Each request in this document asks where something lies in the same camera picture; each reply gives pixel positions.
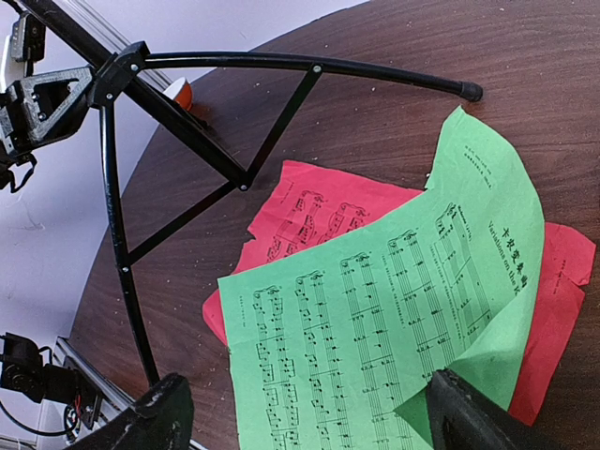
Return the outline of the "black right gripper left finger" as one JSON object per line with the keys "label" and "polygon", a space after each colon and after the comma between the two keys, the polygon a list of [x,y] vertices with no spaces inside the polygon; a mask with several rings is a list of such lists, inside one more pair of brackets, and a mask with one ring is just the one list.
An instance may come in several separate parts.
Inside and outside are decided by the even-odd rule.
{"label": "black right gripper left finger", "polygon": [[108,425],[75,442],[72,449],[187,449],[194,405],[188,380],[171,373]]}

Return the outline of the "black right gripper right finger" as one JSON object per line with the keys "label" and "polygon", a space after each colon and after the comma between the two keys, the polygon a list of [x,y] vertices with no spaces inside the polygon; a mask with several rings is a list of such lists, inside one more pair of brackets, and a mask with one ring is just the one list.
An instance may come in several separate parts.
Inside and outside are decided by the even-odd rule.
{"label": "black right gripper right finger", "polygon": [[433,374],[426,387],[426,401],[435,449],[562,448],[512,417],[450,369]]}

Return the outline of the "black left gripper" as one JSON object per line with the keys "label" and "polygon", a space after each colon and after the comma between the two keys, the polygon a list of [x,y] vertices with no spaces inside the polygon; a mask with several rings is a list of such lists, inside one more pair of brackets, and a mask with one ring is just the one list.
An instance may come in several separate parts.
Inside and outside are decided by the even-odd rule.
{"label": "black left gripper", "polygon": [[56,143],[79,130],[88,112],[94,81],[90,67],[26,77],[1,94],[1,144],[7,158],[24,164],[40,145]]}

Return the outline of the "black music stand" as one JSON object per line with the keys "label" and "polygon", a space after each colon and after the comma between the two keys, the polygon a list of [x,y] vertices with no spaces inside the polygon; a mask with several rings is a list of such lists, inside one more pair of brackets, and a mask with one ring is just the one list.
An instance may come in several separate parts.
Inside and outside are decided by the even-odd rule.
{"label": "black music stand", "polygon": [[[91,105],[99,112],[104,195],[112,246],[130,327],[144,374],[150,385],[159,381],[158,368],[144,327],[131,271],[132,265],[234,189],[245,191],[250,188],[264,162],[322,75],[334,74],[408,84],[452,94],[470,102],[479,101],[484,94],[482,86],[475,82],[448,80],[394,67],[314,55],[264,52],[151,53],[144,42],[131,44],[119,53],[111,53],[54,1],[24,1],[22,6],[81,56],[92,72]],[[207,134],[206,124],[140,77],[144,70],[163,68],[297,70],[303,72],[304,76],[254,159],[244,168]],[[114,102],[120,94],[131,98],[226,180],[224,185],[134,249],[128,249],[117,173]]]}

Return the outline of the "green cloth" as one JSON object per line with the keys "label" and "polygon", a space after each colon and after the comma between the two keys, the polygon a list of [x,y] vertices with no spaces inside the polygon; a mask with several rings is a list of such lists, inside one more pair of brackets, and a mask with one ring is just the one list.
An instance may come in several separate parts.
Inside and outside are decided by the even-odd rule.
{"label": "green cloth", "polygon": [[240,447],[422,449],[398,412],[443,368],[507,407],[544,242],[516,149],[454,110],[422,194],[219,281]]}

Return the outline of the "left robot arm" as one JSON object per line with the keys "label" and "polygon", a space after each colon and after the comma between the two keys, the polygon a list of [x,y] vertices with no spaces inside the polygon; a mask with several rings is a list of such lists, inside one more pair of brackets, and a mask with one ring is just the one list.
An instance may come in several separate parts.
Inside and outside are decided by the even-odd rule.
{"label": "left robot arm", "polygon": [[[81,67],[32,75],[13,82],[1,94],[1,188],[18,192],[33,175],[34,151],[72,136],[79,130],[89,106],[87,93],[94,81],[92,69]],[[24,393],[39,403],[47,398],[69,403],[77,376],[66,368],[45,364],[29,338],[7,333],[1,354],[1,386]]]}

